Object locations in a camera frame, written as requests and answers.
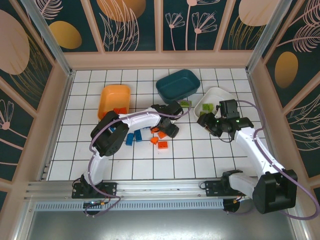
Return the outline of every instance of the orange block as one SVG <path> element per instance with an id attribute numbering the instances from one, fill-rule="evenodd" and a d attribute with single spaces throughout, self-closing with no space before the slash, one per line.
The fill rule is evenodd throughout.
<path id="1" fill-rule="evenodd" d="M 127 114 L 127 108 L 125 108 L 125 107 L 120 108 L 119 114 Z"/>
<path id="2" fill-rule="evenodd" d="M 164 132 L 160 131 L 160 132 L 158 132 L 158 136 L 159 136 L 160 139 L 163 139 L 163 138 L 165 138 L 167 136 L 167 134 L 165 134 Z"/>
<path id="3" fill-rule="evenodd" d="M 150 128 L 151 134 L 155 134 L 159 131 L 159 128 L 154 127 L 154 128 Z"/>
<path id="4" fill-rule="evenodd" d="M 157 145 L 158 141 L 159 141 L 159 138 L 156 136 L 151 138 L 151 140 L 150 140 L 150 142 L 152 142 L 154 145 Z"/>
<path id="5" fill-rule="evenodd" d="M 119 113 L 120 113 L 120 108 L 114 108 L 113 111 L 114 111 L 116 114 L 119 114 Z"/>
<path id="6" fill-rule="evenodd" d="M 158 142 L 158 149 L 167 149 L 168 148 L 168 142 L 167 141 L 159 141 Z"/>

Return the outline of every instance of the flower illustration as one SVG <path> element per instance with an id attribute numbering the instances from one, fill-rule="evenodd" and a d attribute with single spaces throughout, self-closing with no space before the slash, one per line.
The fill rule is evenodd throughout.
<path id="1" fill-rule="evenodd" d="M 186 25 L 186 22 L 183 21 L 183 17 L 181 16 L 181 13 L 179 13 L 179 14 L 173 13 L 172 16 L 170 13 L 167 13 L 165 15 L 165 19 L 166 19 L 166 22 L 168 23 L 169 28 L 170 28 L 172 46 L 173 46 L 173 50 L 175 51 L 176 47 L 175 47 L 175 43 L 174 43 L 172 29 L 182 27 L 182 26 Z"/>
<path id="2" fill-rule="evenodd" d="M 5 101 L 3 99 L 0 100 L 0 130 L 4 130 L 4 131 L 9 130 L 9 131 L 13 132 L 14 134 L 26 139 L 27 138 L 26 136 L 14 131 L 10 128 L 10 122 L 11 122 L 12 116 L 14 114 L 14 109 L 15 109 L 15 105 L 11 101 L 8 101 L 7 106 L 6 106 Z M 19 149 L 19 150 L 24 149 L 21 146 L 15 145 L 15 144 L 13 144 L 9 141 L 6 141 L 4 139 L 1 139 L 1 138 L 0 138 L 0 142 L 7 144 L 11 147 L 14 147 L 16 149 Z"/>
<path id="3" fill-rule="evenodd" d="M 7 107 L 3 99 L 0 100 L 0 129 L 8 130 L 10 121 L 14 114 L 15 105 L 8 101 Z"/>
<path id="4" fill-rule="evenodd" d="M 185 50 L 188 50 L 188 26 L 189 26 L 189 16 L 191 7 L 197 5 L 209 5 L 216 4 L 220 2 L 220 0 L 186 0 L 186 3 L 189 5 L 188 13 L 186 15 L 186 28 L 185 28 Z"/>
<path id="5" fill-rule="evenodd" d="M 203 13 L 199 18 L 199 12 L 192 14 L 192 24 L 195 32 L 194 50 L 197 50 L 198 34 L 209 33 L 217 30 L 217 24 L 214 13 Z"/>
<path id="6" fill-rule="evenodd" d="M 220 0 L 186 0 L 189 6 L 193 7 L 196 5 L 208 5 L 208 4 L 216 4 L 220 2 Z"/>

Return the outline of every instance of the cable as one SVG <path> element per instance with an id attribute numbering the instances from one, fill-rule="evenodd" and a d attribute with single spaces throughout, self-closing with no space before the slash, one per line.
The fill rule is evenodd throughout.
<path id="1" fill-rule="evenodd" d="M 99 190 L 93 183 L 92 179 L 91 179 L 91 173 L 90 173 L 90 169 L 91 169 L 91 165 L 92 165 L 92 162 L 95 158 L 95 150 L 93 149 L 93 145 L 95 143 L 95 141 L 97 140 L 97 138 L 105 131 L 107 130 L 111 125 L 117 123 L 117 122 L 120 122 L 122 120 L 127 120 L 127 119 L 131 119 L 133 117 L 136 117 L 136 116 L 140 116 L 140 115 L 149 115 L 149 114 L 155 114 L 155 115 L 159 115 L 159 116 L 163 116 L 163 117 L 167 117 L 167 118 L 181 118 L 185 115 L 187 115 L 190 110 L 191 110 L 191 102 L 190 101 L 187 101 L 189 102 L 189 108 L 188 108 L 188 111 L 186 111 L 185 113 L 182 113 L 178 116 L 176 115 L 169 115 L 169 114 L 165 114 L 165 113 L 161 113 L 161 112 L 157 112 L 157 111 L 148 111 L 148 112 L 136 112 L 130 116 L 125 116 L 125 117 L 121 117 L 121 118 L 118 118 L 116 120 L 113 120 L 112 122 L 109 122 L 106 126 L 104 126 L 95 136 L 94 138 L 92 139 L 91 143 L 90 143 L 90 147 L 89 147 L 89 150 L 93 153 L 90 161 L 89 161 L 89 164 L 88 164 L 88 179 L 89 179 L 89 182 L 90 182 L 90 185 L 93 187 L 94 190 L 96 190 L 98 193 L 102 194 L 103 196 L 106 196 L 106 197 L 109 197 L 109 198 L 112 198 L 112 199 L 118 199 L 115 203 L 111 204 L 106 210 L 103 210 L 103 211 L 100 211 L 98 212 L 97 214 L 95 214 L 94 216 L 98 217 L 100 215 L 103 215 L 105 214 L 106 212 L 108 212 L 110 209 L 112 209 L 116 204 L 118 204 L 121 200 L 121 197 L 120 196 L 116 196 L 116 195 L 111 195 L 111 194 L 108 194 L 108 193 L 105 193 L 101 190 Z"/>
<path id="2" fill-rule="evenodd" d="M 320 214 L 320 205 L 318 203 L 318 201 L 316 200 L 316 198 L 307 190 L 305 189 L 304 186 L 302 186 L 300 183 L 298 183 L 296 180 L 294 180 L 292 177 L 290 177 L 289 175 L 287 175 L 285 172 L 283 172 L 280 168 L 278 168 L 276 165 L 274 165 L 274 163 L 272 162 L 272 160 L 268 157 L 268 155 L 264 152 L 264 150 L 261 148 L 261 146 L 258 143 L 257 140 L 257 134 L 259 131 L 263 130 L 266 127 L 266 117 L 264 115 L 264 113 L 260 110 L 260 108 L 258 108 L 256 105 L 254 105 L 253 103 L 249 102 L 249 101 L 245 101 L 245 100 L 238 100 L 238 102 L 242 102 L 242 103 L 246 103 L 249 104 L 251 106 L 253 106 L 258 113 L 260 114 L 260 116 L 262 117 L 262 127 L 258 128 L 255 130 L 254 134 L 253 134 L 253 140 L 255 145 L 257 146 L 257 148 L 260 150 L 261 154 L 265 157 L 265 159 L 268 161 L 268 163 L 274 168 L 276 169 L 279 173 L 281 173 L 284 177 L 286 177 L 290 182 L 294 183 L 297 187 L 299 187 L 302 191 L 304 191 L 313 201 L 314 205 L 315 205 L 315 213 L 311 216 L 306 216 L 306 217 L 301 217 L 301 216 L 293 216 L 290 215 L 284 211 L 280 211 L 283 215 L 292 218 L 292 219 L 296 219 L 296 220 L 311 220 L 316 218 L 319 214 Z"/>

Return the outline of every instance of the toy block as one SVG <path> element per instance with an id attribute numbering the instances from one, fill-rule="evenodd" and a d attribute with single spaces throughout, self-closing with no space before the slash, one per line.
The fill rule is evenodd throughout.
<path id="1" fill-rule="evenodd" d="M 160 131 L 160 132 L 158 132 L 158 136 L 159 136 L 160 139 L 163 139 L 163 138 L 165 138 L 167 136 L 167 134 L 165 134 L 164 132 Z"/>
<path id="2" fill-rule="evenodd" d="M 127 114 L 127 108 L 126 107 L 119 108 L 119 114 Z"/>
<path id="3" fill-rule="evenodd" d="M 159 138 L 157 136 L 151 138 L 150 140 L 150 142 L 152 142 L 154 145 L 157 145 L 158 141 L 159 141 Z"/>
<path id="4" fill-rule="evenodd" d="M 120 108 L 114 108 L 113 111 L 114 111 L 116 114 L 119 114 L 119 113 L 120 113 Z"/>
<path id="5" fill-rule="evenodd" d="M 202 110 L 208 111 L 209 110 L 209 104 L 208 103 L 202 104 Z"/>
<path id="6" fill-rule="evenodd" d="M 212 111 L 214 110 L 214 104 L 213 103 L 209 103 L 209 113 L 212 113 Z"/>
<path id="7" fill-rule="evenodd" d="M 153 127 L 150 129 L 150 131 L 151 131 L 151 134 L 155 134 L 155 133 L 159 132 L 159 128 Z"/>
<path id="8" fill-rule="evenodd" d="M 126 136 L 125 145 L 132 146 L 133 141 L 134 141 L 134 134 L 128 133 L 128 135 Z"/>
<path id="9" fill-rule="evenodd" d="M 192 105 L 192 102 L 191 102 L 191 101 L 181 101 L 181 102 L 180 102 L 180 106 L 181 106 L 182 108 L 189 108 L 190 105 Z"/>
<path id="10" fill-rule="evenodd" d="M 159 141 L 158 142 L 158 149 L 167 149 L 168 148 L 168 142 L 167 141 Z"/>
<path id="11" fill-rule="evenodd" d="M 142 141 L 142 136 L 141 136 L 140 129 L 134 131 L 134 137 L 135 137 L 135 141 L 136 142 L 141 142 Z"/>

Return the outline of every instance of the green block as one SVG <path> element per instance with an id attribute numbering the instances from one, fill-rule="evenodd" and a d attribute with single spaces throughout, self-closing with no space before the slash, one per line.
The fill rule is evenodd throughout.
<path id="1" fill-rule="evenodd" d="M 189 107 L 190 107 L 189 102 L 188 102 L 188 101 L 181 101 L 181 102 L 180 102 L 180 106 L 181 106 L 182 108 L 189 108 Z"/>
<path id="2" fill-rule="evenodd" d="M 208 103 L 202 104 L 202 110 L 209 111 L 209 104 Z"/>
<path id="3" fill-rule="evenodd" d="M 209 103 L 209 112 L 212 113 L 212 111 L 214 110 L 214 104 L 213 103 Z"/>

